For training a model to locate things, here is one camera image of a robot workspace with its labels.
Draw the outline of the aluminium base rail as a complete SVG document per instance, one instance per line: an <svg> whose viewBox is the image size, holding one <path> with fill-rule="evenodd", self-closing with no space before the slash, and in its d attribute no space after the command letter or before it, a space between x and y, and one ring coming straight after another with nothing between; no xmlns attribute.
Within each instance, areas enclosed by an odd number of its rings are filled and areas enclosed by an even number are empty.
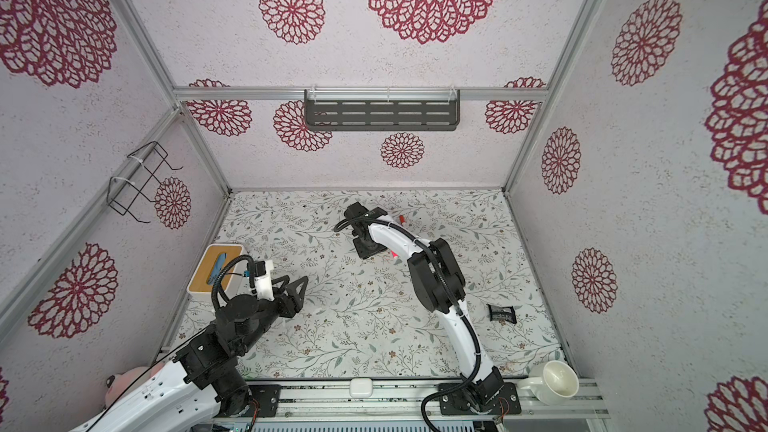
<svg viewBox="0 0 768 432"><path fill-rule="evenodd" d="M253 380L248 409L213 421L215 431L606 431L610 414L597 384L547 405L515 381L485 406L455 393L428 401L449 379L383 379L360 397L350 380Z"/></svg>

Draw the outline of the small white box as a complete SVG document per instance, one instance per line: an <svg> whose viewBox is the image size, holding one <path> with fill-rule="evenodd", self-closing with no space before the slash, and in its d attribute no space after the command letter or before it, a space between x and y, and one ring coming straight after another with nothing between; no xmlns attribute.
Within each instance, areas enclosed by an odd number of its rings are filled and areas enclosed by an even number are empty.
<svg viewBox="0 0 768 432"><path fill-rule="evenodd" d="M352 399L367 399L373 395L374 382L370 378L354 378L349 381L349 396Z"/></svg>

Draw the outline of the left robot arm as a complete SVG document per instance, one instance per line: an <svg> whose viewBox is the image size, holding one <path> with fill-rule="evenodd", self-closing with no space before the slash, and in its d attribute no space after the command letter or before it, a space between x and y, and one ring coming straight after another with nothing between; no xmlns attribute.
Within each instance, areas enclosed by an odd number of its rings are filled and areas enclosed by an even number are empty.
<svg viewBox="0 0 768 432"><path fill-rule="evenodd" d="M278 318L292 318L304 305L309 279L273 282L272 301L240 294L215 302L215 317L203 330L170 353L154 375L140 375L102 413L77 431L187 431L223 415L252 408L250 386L237 370L239 359Z"/></svg>

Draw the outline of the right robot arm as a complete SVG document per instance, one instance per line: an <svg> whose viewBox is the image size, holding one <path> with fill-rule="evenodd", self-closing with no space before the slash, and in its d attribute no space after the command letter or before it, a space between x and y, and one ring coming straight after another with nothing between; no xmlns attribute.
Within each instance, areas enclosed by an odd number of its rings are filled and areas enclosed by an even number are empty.
<svg viewBox="0 0 768 432"><path fill-rule="evenodd" d="M504 380L472 323L466 280L449 244L443 239L419 237L383 209L368 209L359 202L346 208L334 230L348 227L360 258L390 251L406 262L417 299L447 333L462 376L460 391L468 406L477 411L489 408L502 391Z"/></svg>

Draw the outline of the dark metal wall shelf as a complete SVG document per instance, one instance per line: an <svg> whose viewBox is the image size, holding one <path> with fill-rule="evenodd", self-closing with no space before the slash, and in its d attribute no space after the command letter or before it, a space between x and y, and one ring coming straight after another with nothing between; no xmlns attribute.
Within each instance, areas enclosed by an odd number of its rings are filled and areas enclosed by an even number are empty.
<svg viewBox="0 0 768 432"><path fill-rule="evenodd" d="M313 132L450 132L461 118L456 89L435 93L304 92L304 121Z"/></svg>

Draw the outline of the black snack packet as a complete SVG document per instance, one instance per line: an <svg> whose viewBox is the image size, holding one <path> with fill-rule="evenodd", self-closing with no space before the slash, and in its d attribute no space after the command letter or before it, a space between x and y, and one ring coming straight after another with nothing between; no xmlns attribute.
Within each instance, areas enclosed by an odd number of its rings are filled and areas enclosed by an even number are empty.
<svg viewBox="0 0 768 432"><path fill-rule="evenodd" d="M515 325L517 314L512 306L495 306L488 304L488 316L490 321L503 322Z"/></svg>

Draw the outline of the pink plush toy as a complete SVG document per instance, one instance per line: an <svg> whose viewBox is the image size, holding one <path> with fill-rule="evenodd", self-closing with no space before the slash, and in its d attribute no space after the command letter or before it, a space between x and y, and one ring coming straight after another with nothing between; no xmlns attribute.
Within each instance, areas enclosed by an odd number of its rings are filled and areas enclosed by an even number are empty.
<svg viewBox="0 0 768 432"><path fill-rule="evenodd" d="M127 395L153 378L163 367L163 363L158 363L152 367L139 366L123 373L111 375L106 382L105 406L111 406L122 394Z"/></svg>

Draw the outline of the white mug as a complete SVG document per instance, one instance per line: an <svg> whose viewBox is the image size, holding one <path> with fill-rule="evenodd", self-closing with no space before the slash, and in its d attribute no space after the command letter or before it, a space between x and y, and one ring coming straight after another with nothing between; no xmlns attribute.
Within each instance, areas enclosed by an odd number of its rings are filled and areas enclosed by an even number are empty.
<svg viewBox="0 0 768 432"><path fill-rule="evenodd" d="M516 383L516 388L529 391L547 406L557 406L575 397L580 383L576 372L567 363L551 360L534 366L527 378Z"/></svg>

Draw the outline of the white wooden-top tissue box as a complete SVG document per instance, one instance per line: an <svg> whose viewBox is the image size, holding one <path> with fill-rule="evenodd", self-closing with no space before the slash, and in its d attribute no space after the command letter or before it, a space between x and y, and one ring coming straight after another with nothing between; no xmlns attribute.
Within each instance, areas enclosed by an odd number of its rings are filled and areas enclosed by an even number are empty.
<svg viewBox="0 0 768 432"><path fill-rule="evenodd" d="M245 248L240 244L214 243L209 245L187 285L187 293L190 298L194 301L210 303L210 294L216 277L233 259L245 253ZM230 275L226 275L222 279L222 287L229 297L239 292L245 270L246 264L244 262L238 263L230 271Z"/></svg>

